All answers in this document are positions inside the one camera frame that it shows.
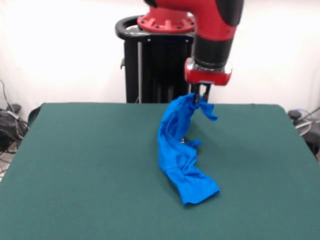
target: wire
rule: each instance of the wire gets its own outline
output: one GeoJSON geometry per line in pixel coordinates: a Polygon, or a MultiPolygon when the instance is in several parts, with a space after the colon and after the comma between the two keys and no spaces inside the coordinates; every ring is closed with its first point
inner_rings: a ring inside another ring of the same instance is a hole
{"type": "Polygon", "coordinates": [[[312,114],[310,114],[309,111],[307,111],[307,110],[305,110],[305,109],[302,109],[302,108],[298,108],[298,109],[296,109],[296,111],[303,112],[303,113],[309,115],[312,120],[314,120],[314,117],[312,116],[312,114]]]}
{"type": "Polygon", "coordinates": [[[4,162],[4,163],[6,163],[6,164],[10,164],[10,163],[11,163],[10,161],[4,160],[4,159],[2,159],[2,158],[0,158],[0,161],[4,162]]]}
{"type": "Polygon", "coordinates": [[[312,116],[313,114],[315,114],[316,112],[318,112],[320,110],[320,106],[317,107],[315,110],[313,110],[312,112],[310,112],[308,115],[304,116],[303,118],[301,118],[300,120],[305,120],[306,118],[312,116]]]}
{"type": "Polygon", "coordinates": [[[301,129],[301,128],[307,127],[307,129],[305,129],[304,131],[302,131],[302,132],[299,133],[300,136],[302,137],[303,135],[306,135],[308,132],[310,132],[313,124],[320,124],[320,120],[316,120],[316,121],[309,121],[309,120],[307,120],[306,122],[301,123],[301,124],[295,126],[295,129],[299,130],[299,129],[301,129]]]}
{"type": "Polygon", "coordinates": [[[8,168],[5,169],[5,170],[0,171],[0,175],[1,175],[1,174],[4,174],[7,170],[8,170],[8,168]]]}
{"type": "Polygon", "coordinates": [[[4,82],[0,79],[0,83],[2,84],[2,91],[3,91],[3,96],[4,96],[4,100],[6,102],[6,104],[8,104],[10,110],[12,112],[14,112],[14,108],[10,105],[10,103],[8,102],[7,96],[6,96],[6,89],[5,89],[5,84],[4,82]]]}
{"type": "Polygon", "coordinates": [[[0,129],[0,132],[6,134],[8,137],[10,137],[12,140],[14,140],[14,141],[17,142],[17,143],[20,143],[20,142],[21,142],[21,139],[15,138],[15,137],[14,137],[11,133],[9,133],[7,130],[0,129]]]}

